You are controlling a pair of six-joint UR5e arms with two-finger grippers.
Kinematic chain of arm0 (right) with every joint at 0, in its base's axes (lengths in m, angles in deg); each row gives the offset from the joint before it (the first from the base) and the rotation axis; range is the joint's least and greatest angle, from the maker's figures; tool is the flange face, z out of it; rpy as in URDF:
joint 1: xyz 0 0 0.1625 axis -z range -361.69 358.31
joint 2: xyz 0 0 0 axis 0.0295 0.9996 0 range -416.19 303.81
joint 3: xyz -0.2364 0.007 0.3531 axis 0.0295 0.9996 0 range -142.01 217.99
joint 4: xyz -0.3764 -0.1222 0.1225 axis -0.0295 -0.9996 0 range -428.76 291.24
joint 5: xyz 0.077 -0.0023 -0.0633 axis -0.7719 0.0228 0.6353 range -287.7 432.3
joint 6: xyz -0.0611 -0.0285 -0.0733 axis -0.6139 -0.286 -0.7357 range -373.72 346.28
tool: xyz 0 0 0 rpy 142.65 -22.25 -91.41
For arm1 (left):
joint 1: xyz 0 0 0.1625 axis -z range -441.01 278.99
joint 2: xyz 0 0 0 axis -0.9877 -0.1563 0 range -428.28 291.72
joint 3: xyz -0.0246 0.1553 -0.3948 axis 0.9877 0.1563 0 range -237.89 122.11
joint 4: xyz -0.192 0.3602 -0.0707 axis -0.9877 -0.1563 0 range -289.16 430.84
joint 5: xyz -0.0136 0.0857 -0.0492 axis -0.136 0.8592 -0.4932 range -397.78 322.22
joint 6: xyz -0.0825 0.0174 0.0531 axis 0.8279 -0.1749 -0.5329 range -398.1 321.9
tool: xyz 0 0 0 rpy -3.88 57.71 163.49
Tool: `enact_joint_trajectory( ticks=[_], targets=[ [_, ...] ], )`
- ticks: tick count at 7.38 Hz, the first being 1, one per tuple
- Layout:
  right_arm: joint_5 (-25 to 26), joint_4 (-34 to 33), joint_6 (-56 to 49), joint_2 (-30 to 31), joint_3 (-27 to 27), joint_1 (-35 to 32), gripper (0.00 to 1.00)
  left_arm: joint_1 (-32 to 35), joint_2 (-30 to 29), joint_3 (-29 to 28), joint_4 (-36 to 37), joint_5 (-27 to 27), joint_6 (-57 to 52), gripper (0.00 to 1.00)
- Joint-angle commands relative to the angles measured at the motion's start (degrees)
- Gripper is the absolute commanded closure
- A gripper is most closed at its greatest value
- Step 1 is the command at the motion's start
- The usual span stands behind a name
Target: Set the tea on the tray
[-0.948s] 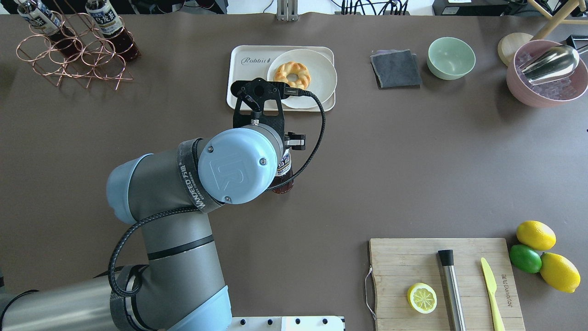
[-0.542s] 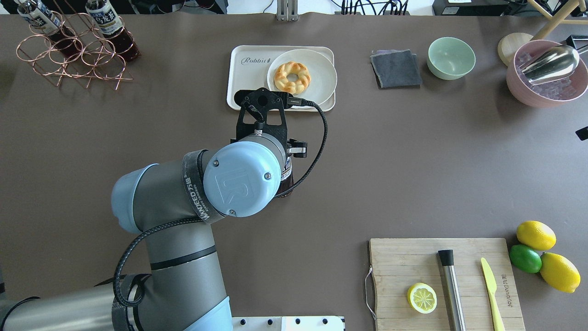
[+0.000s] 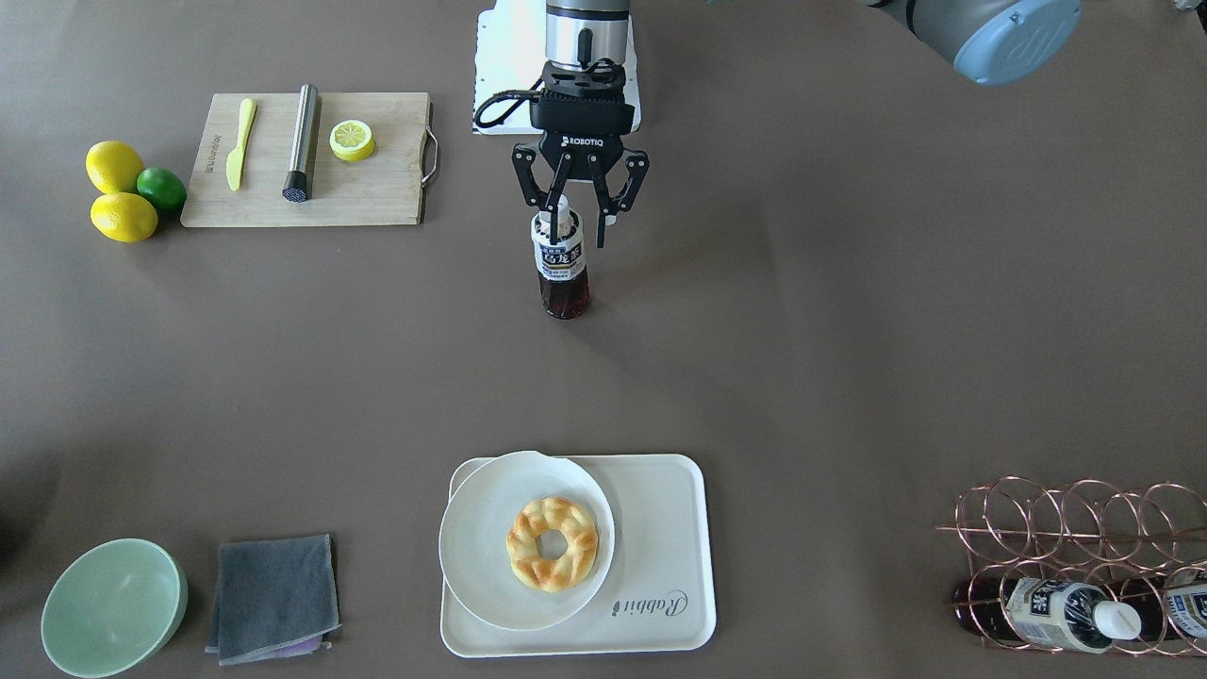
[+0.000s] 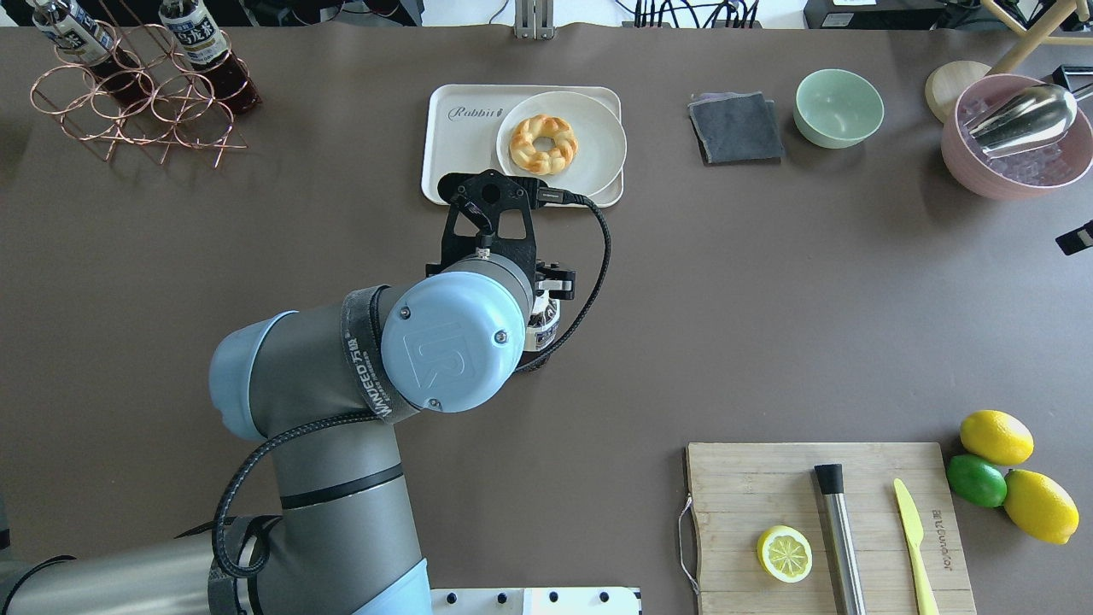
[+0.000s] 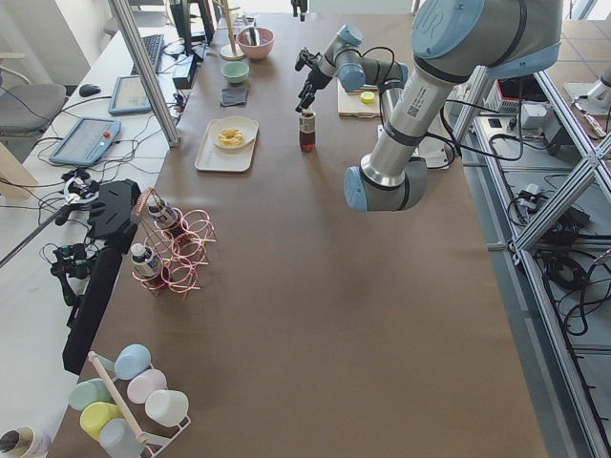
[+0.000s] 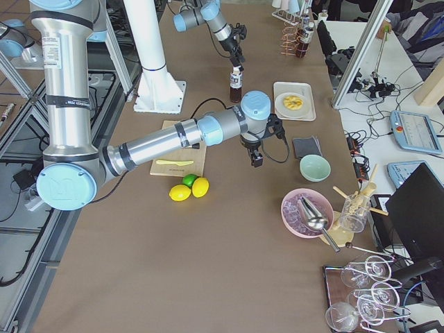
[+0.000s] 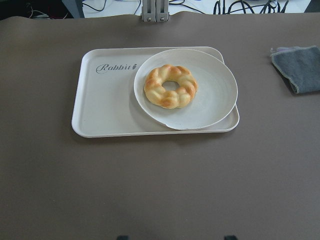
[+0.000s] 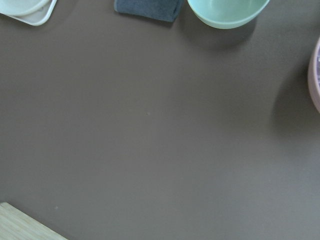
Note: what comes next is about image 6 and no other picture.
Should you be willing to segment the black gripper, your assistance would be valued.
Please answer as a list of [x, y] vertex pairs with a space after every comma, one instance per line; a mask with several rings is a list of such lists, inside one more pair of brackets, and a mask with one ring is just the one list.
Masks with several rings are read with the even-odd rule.
[[240, 41], [242, 41], [242, 39], [242, 35], [233, 35], [221, 42], [223, 50], [230, 54], [230, 61], [234, 67], [238, 67], [240, 63], [245, 61], [240, 47]]
[[251, 165], [253, 167], [261, 167], [263, 165], [263, 156], [259, 152], [259, 148], [262, 145], [261, 139], [256, 137], [246, 138], [244, 135], [240, 136], [242, 146], [248, 151], [250, 156]]

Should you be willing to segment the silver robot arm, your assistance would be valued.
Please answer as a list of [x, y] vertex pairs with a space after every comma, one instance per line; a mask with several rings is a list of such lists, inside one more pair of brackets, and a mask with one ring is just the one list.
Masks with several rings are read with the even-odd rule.
[[229, 24], [221, 12], [220, 1], [184, 1], [179, 13], [173, 17], [173, 23], [178, 32], [206, 24], [222, 49], [229, 53], [226, 57], [232, 65], [244, 70], [242, 63], [245, 58], [240, 42], [246, 38], [247, 28], [240, 23], [235, 26]]
[[[123, 1], [142, 66], [135, 111], [179, 114], [185, 88], [167, 70], [153, 1]], [[199, 7], [203, 22], [240, 61], [234, 27], [218, 1]], [[37, 177], [40, 198], [52, 208], [72, 211], [90, 204], [108, 181], [172, 151], [205, 142], [207, 146], [241, 136], [253, 166], [271, 126], [271, 100], [261, 91], [244, 95], [240, 105], [209, 112], [200, 119], [179, 121], [120, 146], [96, 148], [92, 143], [87, 41], [111, 42], [112, 26], [105, 1], [30, 1], [31, 23], [42, 36], [49, 116], [49, 145]]]

